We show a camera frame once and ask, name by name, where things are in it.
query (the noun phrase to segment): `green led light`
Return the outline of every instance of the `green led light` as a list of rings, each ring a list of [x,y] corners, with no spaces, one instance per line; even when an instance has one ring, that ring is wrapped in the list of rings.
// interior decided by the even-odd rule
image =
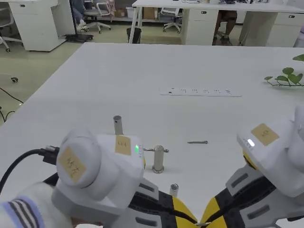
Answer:
[[[139,153],[139,146],[138,145],[135,145],[135,152]]]

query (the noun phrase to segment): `power strip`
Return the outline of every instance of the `power strip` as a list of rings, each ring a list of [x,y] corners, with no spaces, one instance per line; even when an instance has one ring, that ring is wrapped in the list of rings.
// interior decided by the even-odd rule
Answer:
[[[242,95],[232,92],[230,89],[196,89],[196,88],[160,88],[160,95],[172,96],[230,96],[241,97]]]

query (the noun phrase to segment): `white desk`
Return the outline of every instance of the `white desk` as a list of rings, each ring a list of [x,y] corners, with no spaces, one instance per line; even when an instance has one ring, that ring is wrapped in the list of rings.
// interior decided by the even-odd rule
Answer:
[[[24,48],[51,51],[74,34],[68,0],[0,0],[8,2]]]
[[[180,53],[187,59],[168,58]],[[301,53],[302,48],[86,43],[0,128],[0,173],[27,150],[60,145],[72,128],[114,133],[113,116],[119,114],[125,134],[140,136],[147,148],[170,149],[162,174],[152,172],[153,153],[145,153],[145,177],[164,192],[171,183],[179,184],[179,198],[200,219],[210,198],[245,164],[238,129],[292,114],[303,105],[302,89],[263,83],[285,66],[301,71],[303,64],[292,60]],[[219,56],[225,61],[219,63]],[[160,86],[229,88],[243,96],[161,96]],[[189,145],[189,140],[209,144]],[[55,171],[40,156],[27,158],[8,179],[0,200]],[[304,221],[285,224],[302,228]]]
[[[184,9],[181,40],[182,44],[189,45],[212,45],[219,10],[248,12],[240,36],[240,42],[245,46],[293,47],[304,21],[304,15],[299,14],[304,13],[304,10],[275,4],[225,5],[137,0],[132,6],[135,11],[129,43],[133,40],[137,15],[138,26],[142,26],[142,7]]]

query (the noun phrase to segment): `yellow paper label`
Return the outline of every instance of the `yellow paper label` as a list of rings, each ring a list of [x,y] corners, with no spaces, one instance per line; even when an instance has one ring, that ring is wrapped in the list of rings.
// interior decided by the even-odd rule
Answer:
[[[251,131],[251,133],[264,145],[268,146],[279,136],[271,130],[266,124],[262,123]]]
[[[72,181],[78,183],[81,176],[85,173],[86,167],[80,159],[77,158],[70,147],[66,148],[58,161]]]
[[[128,137],[117,135],[115,152],[131,156],[131,140]]]

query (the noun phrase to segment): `cardboard box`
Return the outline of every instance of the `cardboard box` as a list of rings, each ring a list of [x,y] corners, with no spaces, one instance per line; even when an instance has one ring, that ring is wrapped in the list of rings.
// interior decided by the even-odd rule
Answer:
[[[158,15],[158,8],[144,7],[143,8],[143,19],[156,20]]]
[[[126,16],[125,9],[118,9],[115,11],[116,18],[123,18]]]

